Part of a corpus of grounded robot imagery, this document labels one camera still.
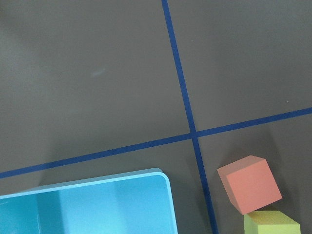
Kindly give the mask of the yellow foam block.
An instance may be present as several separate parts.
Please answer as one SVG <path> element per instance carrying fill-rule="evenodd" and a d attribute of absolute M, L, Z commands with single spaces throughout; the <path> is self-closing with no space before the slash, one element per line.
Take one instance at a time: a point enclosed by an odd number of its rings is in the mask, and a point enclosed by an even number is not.
<path fill-rule="evenodd" d="M 300 224 L 280 211 L 254 211 L 244 215 L 245 234 L 301 234 Z"/>

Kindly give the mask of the blue plastic bin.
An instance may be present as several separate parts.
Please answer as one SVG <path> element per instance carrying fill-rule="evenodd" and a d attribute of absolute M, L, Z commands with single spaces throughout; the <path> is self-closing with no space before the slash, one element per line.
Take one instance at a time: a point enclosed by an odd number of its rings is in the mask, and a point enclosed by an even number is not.
<path fill-rule="evenodd" d="M 176 234 L 168 177 L 151 168 L 0 198 L 3 234 Z"/>

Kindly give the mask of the orange foam block left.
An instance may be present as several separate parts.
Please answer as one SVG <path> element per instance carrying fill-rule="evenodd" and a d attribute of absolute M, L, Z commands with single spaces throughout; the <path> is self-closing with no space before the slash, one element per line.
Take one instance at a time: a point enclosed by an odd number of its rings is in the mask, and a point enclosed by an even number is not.
<path fill-rule="evenodd" d="M 217 172 L 230 202 L 242 215 L 282 199 L 264 158 L 247 156 L 217 169 Z"/>

